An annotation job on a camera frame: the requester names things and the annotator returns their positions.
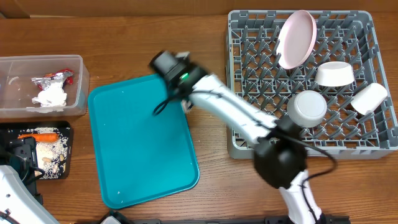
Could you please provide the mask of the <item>white napkin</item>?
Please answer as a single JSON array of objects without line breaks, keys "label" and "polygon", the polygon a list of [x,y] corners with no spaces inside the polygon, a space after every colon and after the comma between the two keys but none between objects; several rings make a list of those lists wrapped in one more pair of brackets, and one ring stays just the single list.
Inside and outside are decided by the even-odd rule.
[{"label": "white napkin", "polygon": [[65,106],[67,94],[63,90],[63,83],[53,83],[33,97],[33,104],[40,103],[41,107]]}]

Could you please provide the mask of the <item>foil wrapper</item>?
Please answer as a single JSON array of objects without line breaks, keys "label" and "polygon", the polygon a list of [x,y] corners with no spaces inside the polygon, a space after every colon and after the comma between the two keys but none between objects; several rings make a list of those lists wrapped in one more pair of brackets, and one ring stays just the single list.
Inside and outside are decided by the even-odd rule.
[{"label": "foil wrapper", "polygon": [[75,72],[73,70],[64,69],[55,73],[48,73],[43,77],[31,78],[31,81],[35,83],[40,90],[46,90],[52,85],[60,85],[63,88],[65,84],[73,84],[74,74]]}]

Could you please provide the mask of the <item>white bowl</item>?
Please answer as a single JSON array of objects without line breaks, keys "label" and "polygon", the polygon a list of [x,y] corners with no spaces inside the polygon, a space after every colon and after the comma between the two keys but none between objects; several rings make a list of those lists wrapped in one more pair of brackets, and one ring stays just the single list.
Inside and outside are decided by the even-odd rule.
[{"label": "white bowl", "polygon": [[326,62],[317,69],[315,81],[321,86],[339,87],[353,83],[353,67],[346,62]]}]

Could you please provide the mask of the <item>translucent plastic cup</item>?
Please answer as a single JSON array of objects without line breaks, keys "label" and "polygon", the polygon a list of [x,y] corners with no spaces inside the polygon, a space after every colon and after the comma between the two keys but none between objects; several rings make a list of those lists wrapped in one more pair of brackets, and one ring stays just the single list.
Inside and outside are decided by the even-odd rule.
[{"label": "translucent plastic cup", "polygon": [[387,90],[378,83],[371,83],[359,91],[351,102],[351,106],[361,115],[372,113],[387,97]]}]

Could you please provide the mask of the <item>rice and peanut scraps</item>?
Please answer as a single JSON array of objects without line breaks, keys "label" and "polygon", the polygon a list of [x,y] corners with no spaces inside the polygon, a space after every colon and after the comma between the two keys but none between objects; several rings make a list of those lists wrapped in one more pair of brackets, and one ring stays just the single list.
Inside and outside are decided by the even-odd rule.
[{"label": "rice and peanut scraps", "polygon": [[56,142],[36,143],[37,166],[45,172],[42,179],[60,179],[67,171],[69,137],[62,131],[63,129],[54,127],[27,130],[29,134],[57,133],[59,135]]}]

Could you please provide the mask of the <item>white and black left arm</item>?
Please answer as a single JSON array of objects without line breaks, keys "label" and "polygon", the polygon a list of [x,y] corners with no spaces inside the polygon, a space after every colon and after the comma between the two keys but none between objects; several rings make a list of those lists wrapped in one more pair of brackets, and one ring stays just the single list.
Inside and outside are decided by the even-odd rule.
[{"label": "white and black left arm", "polygon": [[34,138],[1,135],[1,223],[58,223],[37,191],[36,181],[44,174]]}]

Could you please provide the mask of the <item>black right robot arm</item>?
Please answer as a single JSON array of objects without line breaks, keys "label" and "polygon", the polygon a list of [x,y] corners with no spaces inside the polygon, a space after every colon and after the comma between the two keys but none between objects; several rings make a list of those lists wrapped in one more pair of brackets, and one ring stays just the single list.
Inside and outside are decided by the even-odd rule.
[{"label": "black right robot arm", "polygon": [[189,54],[159,52],[149,64],[165,82],[168,97],[155,107],[160,114],[173,100],[209,111],[237,131],[253,148],[256,172],[278,189],[292,223],[321,223],[323,214],[308,185],[306,145],[301,129],[288,116],[269,115],[233,93],[216,74],[190,61]]}]

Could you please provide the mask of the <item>grey bowl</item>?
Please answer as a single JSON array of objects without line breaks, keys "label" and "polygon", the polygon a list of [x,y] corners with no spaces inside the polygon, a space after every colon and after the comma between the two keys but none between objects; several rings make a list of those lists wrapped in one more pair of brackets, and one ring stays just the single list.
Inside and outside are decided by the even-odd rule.
[{"label": "grey bowl", "polygon": [[304,128],[319,125],[326,115],[327,104],[318,92],[305,90],[291,97],[287,103],[287,113],[290,119]]}]

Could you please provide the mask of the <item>white plastic fork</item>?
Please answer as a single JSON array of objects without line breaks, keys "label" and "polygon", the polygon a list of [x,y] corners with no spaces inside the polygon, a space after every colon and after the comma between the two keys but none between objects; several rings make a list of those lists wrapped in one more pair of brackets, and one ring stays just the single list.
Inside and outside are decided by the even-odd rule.
[{"label": "white plastic fork", "polygon": [[191,110],[191,108],[193,107],[192,102],[191,101],[186,101],[186,100],[182,100],[181,101],[181,105],[182,105],[182,108],[183,108],[183,111],[184,111],[185,114],[187,114]]}]

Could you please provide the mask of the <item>grey plastic dishwasher rack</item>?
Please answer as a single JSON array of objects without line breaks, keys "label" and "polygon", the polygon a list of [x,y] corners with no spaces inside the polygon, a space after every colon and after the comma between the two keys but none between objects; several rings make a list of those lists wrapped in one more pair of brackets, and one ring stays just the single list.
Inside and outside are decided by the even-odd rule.
[{"label": "grey plastic dishwasher rack", "polygon": [[[317,39],[309,58],[290,70],[279,65],[278,38],[290,11],[233,10],[228,15],[227,44],[233,46],[234,92],[276,117],[287,114],[290,97],[305,90],[320,93],[327,104],[321,124],[306,128],[303,140],[338,159],[378,159],[397,150],[397,118],[391,97],[372,113],[361,115],[353,97],[371,83],[387,86],[373,19],[366,11],[312,11]],[[344,61],[354,82],[321,86],[317,68]]]}]

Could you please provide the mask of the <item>wooden chopstick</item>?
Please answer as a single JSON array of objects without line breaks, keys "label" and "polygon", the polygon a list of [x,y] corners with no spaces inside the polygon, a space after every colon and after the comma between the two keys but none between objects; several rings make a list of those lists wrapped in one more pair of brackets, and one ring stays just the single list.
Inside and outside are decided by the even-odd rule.
[{"label": "wooden chopstick", "polygon": [[233,53],[232,49],[233,46],[231,44],[227,44],[228,51],[227,51],[227,66],[226,66],[226,71],[228,72],[227,74],[227,86],[228,88],[234,93],[234,86],[233,86],[233,81],[234,81],[234,71],[233,71]]}]

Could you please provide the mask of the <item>orange carrot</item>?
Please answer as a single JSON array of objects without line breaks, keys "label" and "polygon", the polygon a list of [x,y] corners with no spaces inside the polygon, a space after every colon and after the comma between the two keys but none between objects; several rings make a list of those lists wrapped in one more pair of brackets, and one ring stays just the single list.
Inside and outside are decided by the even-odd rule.
[{"label": "orange carrot", "polygon": [[42,133],[42,134],[22,134],[18,139],[34,138],[37,142],[56,142],[59,139],[57,133]]}]

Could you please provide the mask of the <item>red sauce packet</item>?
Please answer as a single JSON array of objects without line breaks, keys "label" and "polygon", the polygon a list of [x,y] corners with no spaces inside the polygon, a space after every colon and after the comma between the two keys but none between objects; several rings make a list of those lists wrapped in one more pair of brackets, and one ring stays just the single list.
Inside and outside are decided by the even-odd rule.
[{"label": "red sauce packet", "polygon": [[72,85],[73,84],[73,76],[74,76],[74,71],[73,70],[69,70],[69,69],[63,69],[63,70],[59,70],[55,73],[49,73],[46,74],[44,77],[45,78],[50,78],[51,80],[55,80],[55,79],[62,79],[63,83]]}]

